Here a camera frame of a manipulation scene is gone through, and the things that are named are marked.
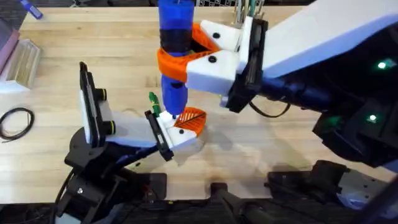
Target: wooden tabletop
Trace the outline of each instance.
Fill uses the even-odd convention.
[[[301,7],[266,7],[265,19],[274,26]],[[82,126],[78,101],[79,61],[87,63],[96,86],[106,88],[115,111],[144,116],[150,109],[148,92],[160,96],[160,73],[155,51],[159,47],[156,7],[42,8],[44,18],[27,15],[22,38],[42,50],[34,88],[27,93],[0,96],[0,113],[15,106],[31,108],[36,120],[30,133],[0,144],[0,203],[53,202],[70,171],[63,163],[69,141]],[[229,24],[233,8],[195,9],[195,20]],[[239,197],[269,197],[263,187],[272,170],[310,170],[318,159],[348,164],[374,177],[389,180],[384,169],[346,162],[321,144],[312,133],[319,114],[292,107],[281,118],[265,119],[249,107],[234,114],[218,106],[219,96],[189,91],[188,106],[207,112],[206,143],[197,153],[177,155],[164,162],[158,153],[143,160],[138,172],[165,172],[168,199],[208,196],[214,181],[229,184]],[[268,113],[284,105],[256,98]],[[26,119],[8,122],[8,128],[26,125]]]

